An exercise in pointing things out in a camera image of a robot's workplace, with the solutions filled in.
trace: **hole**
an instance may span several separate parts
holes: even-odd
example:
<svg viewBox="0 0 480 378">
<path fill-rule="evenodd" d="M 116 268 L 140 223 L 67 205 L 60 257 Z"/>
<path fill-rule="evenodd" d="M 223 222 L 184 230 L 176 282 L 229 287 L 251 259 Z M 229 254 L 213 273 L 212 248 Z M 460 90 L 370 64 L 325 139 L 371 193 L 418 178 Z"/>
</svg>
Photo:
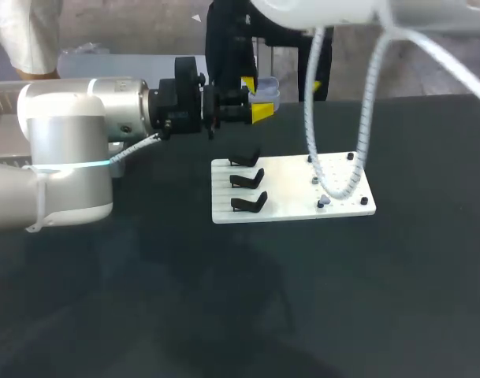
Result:
<svg viewBox="0 0 480 378">
<path fill-rule="evenodd" d="M 127 124 L 123 124 L 121 126 L 121 131 L 124 132 L 125 134 L 129 134 L 132 131 L 132 129 Z"/>
<path fill-rule="evenodd" d="M 473 10 L 480 10 L 480 0 L 466 0 L 468 8 Z"/>
</svg>

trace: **coiled cable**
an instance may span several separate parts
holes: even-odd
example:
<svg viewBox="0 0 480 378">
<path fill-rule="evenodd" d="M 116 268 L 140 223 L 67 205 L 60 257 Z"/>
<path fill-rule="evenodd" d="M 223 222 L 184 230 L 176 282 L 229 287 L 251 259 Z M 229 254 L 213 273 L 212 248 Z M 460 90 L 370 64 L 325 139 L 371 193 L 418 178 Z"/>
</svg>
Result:
<svg viewBox="0 0 480 378">
<path fill-rule="evenodd" d="M 428 53 L 435 61 L 442 65 L 448 72 L 458 79 L 469 91 L 474 93 L 480 99 L 480 79 L 469 71 L 462 63 L 455 59 L 447 50 L 438 45 L 432 39 L 422 33 L 398 28 L 395 26 L 392 14 L 389 10 L 389 0 L 381 2 L 379 9 L 380 20 L 383 23 L 385 31 L 377 41 L 373 54 L 370 59 L 367 71 L 366 86 L 364 89 L 361 116 L 359 122 L 359 135 L 357 138 L 357 157 L 353 167 L 352 174 L 348 178 L 344 189 L 336 189 L 329 185 L 324 175 L 322 165 L 318 159 L 318 151 L 314 137 L 313 121 L 313 88 L 317 73 L 318 60 L 322 49 L 322 43 L 325 38 L 325 28 L 317 28 L 311 45 L 310 58 L 308 61 L 305 95 L 304 95 L 304 123 L 306 129 L 306 139 L 308 153 L 311 156 L 311 162 L 314 167 L 315 175 L 324 191 L 337 200 L 348 199 L 354 193 L 359 185 L 364 172 L 369 150 L 371 121 L 374 111 L 374 100 L 378 88 L 381 66 L 390 43 L 394 40 L 406 39 L 412 41 L 417 46 Z"/>
<path fill-rule="evenodd" d="M 136 152 L 137 150 L 158 142 L 161 142 L 161 138 L 159 138 L 159 134 L 153 134 L 148 138 L 145 138 L 141 142 L 138 142 L 137 144 L 132 145 L 131 147 L 127 148 L 126 150 L 112 157 L 110 159 L 110 164 L 118 163 L 119 161 L 125 159 L 130 154 Z"/>
</svg>

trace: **black clip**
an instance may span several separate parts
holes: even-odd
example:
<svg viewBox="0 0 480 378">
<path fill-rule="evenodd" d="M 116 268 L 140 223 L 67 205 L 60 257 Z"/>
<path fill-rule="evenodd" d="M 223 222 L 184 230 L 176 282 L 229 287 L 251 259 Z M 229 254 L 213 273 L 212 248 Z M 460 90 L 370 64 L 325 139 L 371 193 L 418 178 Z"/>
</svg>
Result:
<svg viewBox="0 0 480 378">
<path fill-rule="evenodd" d="M 231 206 L 233 211 L 248 211 L 249 213 L 258 213 L 264 207 L 264 204 L 268 200 L 268 192 L 264 191 L 259 196 L 257 202 L 245 201 L 240 198 L 231 198 Z"/>
<path fill-rule="evenodd" d="M 247 189 L 257 189 L 264 178 L 264 168 L 261 168 L 254 179 L 248 179 L 247 177 L 231 175 L 229 182 L 231 187 L 246 187 Z"/>
<path fill-rule="evenodd" d="M 257 149 L 252 157 L 244 157 L 244 156 L 232 156 L 229 158 L 229 162 L 231 165 L 242 165 L 245 167 L 255 167 L 257 164 L 257 160 L 261 156 L 261 149 Z"/>
</svg>

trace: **white pegboard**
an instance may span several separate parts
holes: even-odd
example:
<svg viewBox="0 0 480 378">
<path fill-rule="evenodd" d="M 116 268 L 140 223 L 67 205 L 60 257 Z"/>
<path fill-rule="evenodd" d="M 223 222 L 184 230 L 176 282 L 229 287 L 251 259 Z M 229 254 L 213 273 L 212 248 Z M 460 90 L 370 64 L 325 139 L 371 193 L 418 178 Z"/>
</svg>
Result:
<svg viewBox="0 0 480 378">
<path fill-rule="evenodd" d="M 321 154 L 320 162 L 327 180 L 336 188 L 344 187 L 353 169 L 348 153 Z M 229 176 L 240 175 L 253 179 L 264 168 L 265 176 L 259 188 L 231 188 Z M 231 166 L 229 160 L 211 162 L 212 218 L 214 223 L 253 223 L 297 221 L 303 219 L 358 217 L 376 212 L 371 189 L 364 174 L 352 197 L 344 201 L 331 199 L 323 209 L 317 207 L 325 194 L 320 184 L 311 183 L 315 176 L 307 155 L 261 157 L 253 168 Z M 261 193 L 268 192 L 268 200 L 260 213 L 233 212 L 231 198 L 256 202 Z M 367 205 L 361 199 L 368 198 Z"/>
</svg>

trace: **gray table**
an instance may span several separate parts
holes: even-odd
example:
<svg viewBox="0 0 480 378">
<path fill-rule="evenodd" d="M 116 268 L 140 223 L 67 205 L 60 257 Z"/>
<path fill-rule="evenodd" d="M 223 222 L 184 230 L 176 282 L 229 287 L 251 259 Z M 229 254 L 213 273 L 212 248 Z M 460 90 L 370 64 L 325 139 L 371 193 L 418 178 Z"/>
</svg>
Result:
<svg viewBox="0 0 480 378">
<path fill-rule="evenodd" d="M 359 104 L 316 106 L 321 152 Z M 373 217 L 215 225 L 210 161 L 303 154 L 302 108 L 140 152 L 98 224 L 0 235 L 0 376 L 480 378 L 480 104 L 380 102 Z"/>
</svg>

